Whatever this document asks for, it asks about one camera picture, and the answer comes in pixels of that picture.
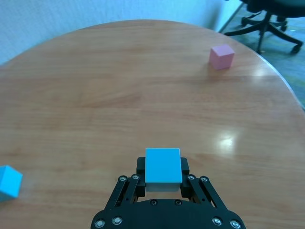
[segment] round table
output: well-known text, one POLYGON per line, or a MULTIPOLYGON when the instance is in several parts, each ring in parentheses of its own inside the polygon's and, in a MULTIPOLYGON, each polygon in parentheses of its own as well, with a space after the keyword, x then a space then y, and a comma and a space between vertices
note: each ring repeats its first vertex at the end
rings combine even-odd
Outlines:
POLYGON ((147 147, 180 148, 248 228, 305 224, 305 116, 279 73, 208 29, 122 21, 0 68, 0 163, 24 174, 1 228, 88 228, 147 147), (224 43, 234 63, 216 71, 209 51, 224 43))

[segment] blue cube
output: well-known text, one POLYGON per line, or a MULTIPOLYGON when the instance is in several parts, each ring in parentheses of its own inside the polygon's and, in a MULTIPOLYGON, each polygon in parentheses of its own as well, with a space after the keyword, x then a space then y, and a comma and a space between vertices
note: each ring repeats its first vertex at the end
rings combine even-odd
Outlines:
POLYGON ((0 167, 0 202, 17 198, 22 180, 22 173, 10 166, 0 167))
POLYGON ((180 149, 147 148, 146 191, 177 191, 182 183, 180 149))

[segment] chair base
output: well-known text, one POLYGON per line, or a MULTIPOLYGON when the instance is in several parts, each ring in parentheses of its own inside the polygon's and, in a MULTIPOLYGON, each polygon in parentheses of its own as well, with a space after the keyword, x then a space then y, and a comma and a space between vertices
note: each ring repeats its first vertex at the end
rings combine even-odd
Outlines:
POLYGON ((242 30, 234 31, 234 32, 226 32, 225 35, 226 36, 236 36, 236 35, 242 35, 242 34, 254 32, 254 31, 259 31, 260 39, 259 39, 258 46, 257 46, 257 53, 260 54, 264 34, 267 31, 269 31, 269 32, 273 33, 274 35, 278 36, 279 38, 282 38, 283 40, 295 43, 296 46, 291 50, 291 53, 298 53, 301 50, 303 42, 300 40, 297 40, 291 36, 288 36, 287 34, 284 33, 284 31, 286 31, 286 29, 287 29, 286 20, 280 21, 280 22, 270 22, 270 19, 272 16, 271 13, 267 13, 265 18, 262 21, 252 20, 251 18, 253 18, 256 15, 258 15, 258 14, 253 14, 250 17, 242 18, 242 26, 246 26, 247 24, 250 24, 252 26, 242 29, 242 30))

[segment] pink cube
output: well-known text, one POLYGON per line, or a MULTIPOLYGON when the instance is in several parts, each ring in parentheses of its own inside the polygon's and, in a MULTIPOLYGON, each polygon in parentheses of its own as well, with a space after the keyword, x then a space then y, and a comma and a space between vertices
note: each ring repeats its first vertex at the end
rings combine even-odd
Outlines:
POLYGON ((220 70, 231 67, 234 50, 227 44, 214 46, 210 52, 210 63, 214 69, 220 70))

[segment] white wall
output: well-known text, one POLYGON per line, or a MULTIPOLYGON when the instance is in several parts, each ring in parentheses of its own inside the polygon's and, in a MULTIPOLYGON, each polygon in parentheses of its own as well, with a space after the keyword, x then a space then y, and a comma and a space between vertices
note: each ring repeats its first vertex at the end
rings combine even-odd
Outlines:
POLYGON ((220 30, 239 0, 0 0, 0 64, 30 47, 111 21, 159 19, 220 30))

